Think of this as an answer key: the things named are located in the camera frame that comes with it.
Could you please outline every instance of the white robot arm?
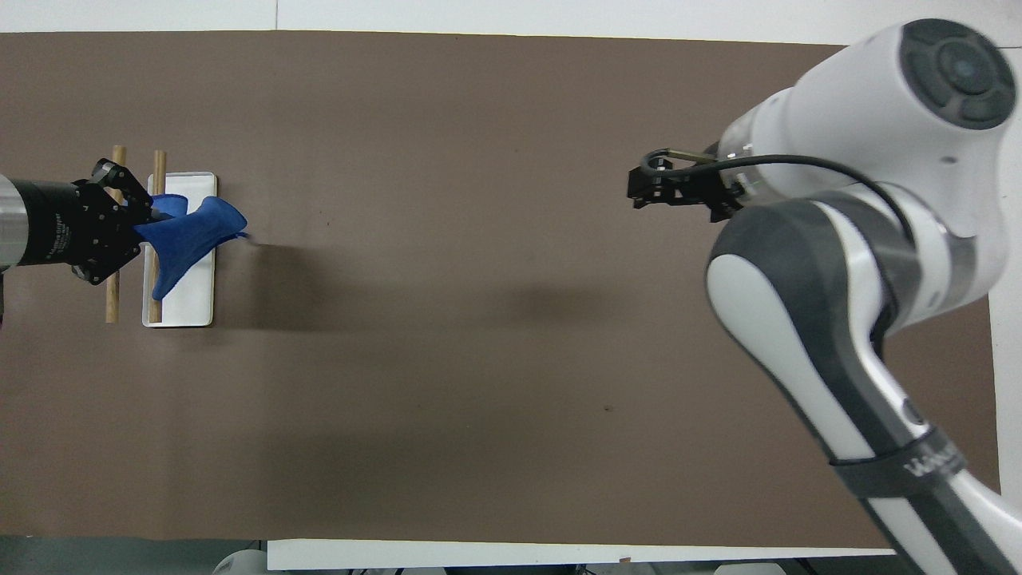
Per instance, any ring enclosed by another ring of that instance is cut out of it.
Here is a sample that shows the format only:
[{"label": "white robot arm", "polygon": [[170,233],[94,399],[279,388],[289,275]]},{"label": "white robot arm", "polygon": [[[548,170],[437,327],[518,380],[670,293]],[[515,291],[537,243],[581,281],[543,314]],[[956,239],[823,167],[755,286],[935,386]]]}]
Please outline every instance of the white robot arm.
[{"label": "white robot arm", "polygon": [[[985,295],[1006,233],[995,163],[1016,98],[983,36],[939,19],[843,49],[732,124],[663,149],[629,195],[734,215],[706,269],[722,324],[921,573],[1022,573],[1022,514],[965,471],[879,357],[885,334]],[[673,170],[663,157],[694,159]]]}]

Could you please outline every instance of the white tray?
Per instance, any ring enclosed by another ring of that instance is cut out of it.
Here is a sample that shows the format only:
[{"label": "white tray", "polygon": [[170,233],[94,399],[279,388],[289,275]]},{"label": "white tray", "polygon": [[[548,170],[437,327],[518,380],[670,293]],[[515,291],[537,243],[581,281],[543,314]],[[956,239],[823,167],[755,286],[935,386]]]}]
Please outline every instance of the white tray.
[{"label": "white tray", "polygon": [[[148,188],[152,190],[152,176]],[[167,174],[166,193],[177,193],[188,198],[188,212],[194,211],[202,199],[217,195],[217,176],[212,172],[177,172]],[[149,269],[152,247],[145,246],[144,262]],[[170,294],[164,298],[162,322],[151,324],[149,302],[152,285],[147,273],[142,279],[142,326],[146,328],[202,328],[213,324],[213,282],[216,268],[216,249],[210,251],[188,270]]]}]

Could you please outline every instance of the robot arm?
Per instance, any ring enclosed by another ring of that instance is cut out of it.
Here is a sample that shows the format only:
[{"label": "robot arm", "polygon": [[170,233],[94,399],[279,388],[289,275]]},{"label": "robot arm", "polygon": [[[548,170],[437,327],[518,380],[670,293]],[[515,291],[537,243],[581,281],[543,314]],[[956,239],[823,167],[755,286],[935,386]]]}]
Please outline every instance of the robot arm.
[{"label": "robot arm", "polygon": [[885,334],[1001,274],[995,157],[1014,102],[985,38],[919,20],[822,62],[709,153],[658,150],[630,176],[637,207],[734,215],[706,269],[714,313],[921,573],[1022,573],[1022,515],[965,471],[878,354]]},{"label": "robot arm", "polygon": [[[121,189],[118,203],[105,187]],[[92,177],[73,183],[0,175],[0,323],[3,272],[14,266],[67,262],[78,277],[101,283],[140,252],[134,229],[165,215],[127,167],[102,158]]]}]

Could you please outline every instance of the metal cylinder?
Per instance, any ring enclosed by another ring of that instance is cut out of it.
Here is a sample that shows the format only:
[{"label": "metal cylinder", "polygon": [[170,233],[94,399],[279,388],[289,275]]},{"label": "metal cylinder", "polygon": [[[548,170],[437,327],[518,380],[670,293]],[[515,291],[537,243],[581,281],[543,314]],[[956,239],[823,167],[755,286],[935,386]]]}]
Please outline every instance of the metal cylinder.
[{"label": "metal cylinder", "polygon": [[0,176],[0,272],[17,265],[29,243],[29,212],[17,188]]},{"label": "metal cylinder", "polygon": [[29,225],[17,265],[75,261],[84,248],[76,243],[75,230],[80,229],[83,215],[77,186],[35,180],[10,182],[20,194]]}]

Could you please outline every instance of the white wall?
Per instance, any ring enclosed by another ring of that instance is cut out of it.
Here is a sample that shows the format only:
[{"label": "white wall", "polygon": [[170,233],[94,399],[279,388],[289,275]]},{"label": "white wall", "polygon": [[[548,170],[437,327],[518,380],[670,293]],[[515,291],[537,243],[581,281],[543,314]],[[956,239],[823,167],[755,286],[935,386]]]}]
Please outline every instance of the white wall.
[{"label": "white wall", "polygon": [[0,32],[349,30],[850,44],[945,17],[1022,46],[1018,0],[3,0]]}]

